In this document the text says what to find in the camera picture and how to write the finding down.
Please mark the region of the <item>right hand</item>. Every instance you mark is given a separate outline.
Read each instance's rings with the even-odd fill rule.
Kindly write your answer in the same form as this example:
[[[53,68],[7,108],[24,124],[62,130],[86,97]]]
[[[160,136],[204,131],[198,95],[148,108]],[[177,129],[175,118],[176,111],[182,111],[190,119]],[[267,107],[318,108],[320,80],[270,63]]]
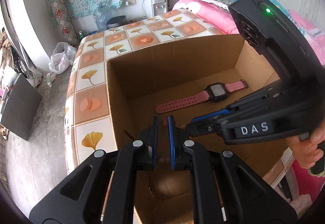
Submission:
[[[318,144],[324,141],[324,131],[325,124],[323,121],[306,140],[300,141],[299,136],[286,138],[286,144],[291,149],[300,167],[309,169],[323,157],[324,151],[318,148]]]

